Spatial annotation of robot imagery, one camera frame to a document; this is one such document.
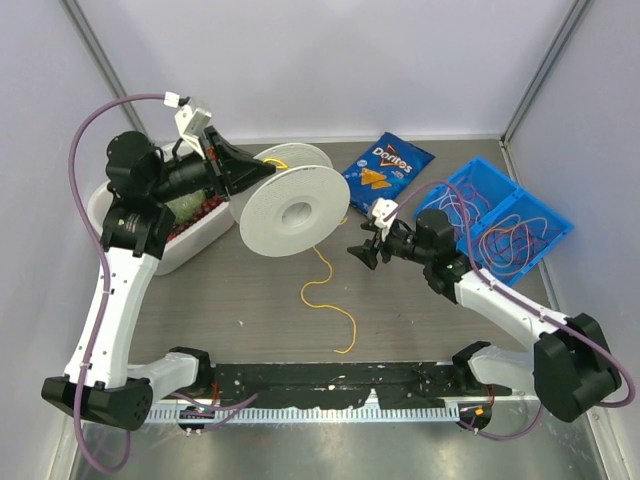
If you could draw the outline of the translucent white spool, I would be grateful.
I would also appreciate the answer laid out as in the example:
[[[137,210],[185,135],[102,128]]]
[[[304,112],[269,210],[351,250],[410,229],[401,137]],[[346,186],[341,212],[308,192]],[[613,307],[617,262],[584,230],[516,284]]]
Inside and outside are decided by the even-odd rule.
[[[258,160],[286,165],[229,201],[241,239],[266,257],[301,253],[324,239],[345,217],[350,190],[329,156],[305,143],[266,149]]]

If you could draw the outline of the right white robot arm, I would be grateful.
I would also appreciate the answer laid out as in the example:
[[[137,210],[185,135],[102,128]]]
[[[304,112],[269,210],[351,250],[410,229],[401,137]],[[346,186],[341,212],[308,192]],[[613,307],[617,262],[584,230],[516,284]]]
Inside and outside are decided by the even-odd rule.
[[[361,227],[372,238],[347,251],[369,269],[393,258],[416,263],[435,293],[490,320],[523,346],[513,352],[478,341],[461,350],[451,371],[460,393],[506,387],[536,396],[557,419],[572,422],[621,387],[622,371],[594,318],[546,309],[487,270],[474,270],[456,247],[444,212],[426,209],[413,227],[377,212]]]

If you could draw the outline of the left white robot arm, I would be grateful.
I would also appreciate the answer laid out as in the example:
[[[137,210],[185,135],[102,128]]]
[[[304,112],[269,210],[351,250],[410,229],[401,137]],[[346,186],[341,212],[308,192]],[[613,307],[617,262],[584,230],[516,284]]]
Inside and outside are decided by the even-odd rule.
[[[203,398],[214,380],[209,354],[193,348],[175,347],[142,367],[128,363],[142,300],[175,221],[169,201],[202,190],[228,200],[276,167],[229,144],[212,126],[181,158],[165,159],[136,131],[114,137],[106,153],[112,201],[98,239],[96,291],[64,374],[45,379],[41,396],[74,419],[132,432],[153,403],[180,390]]]

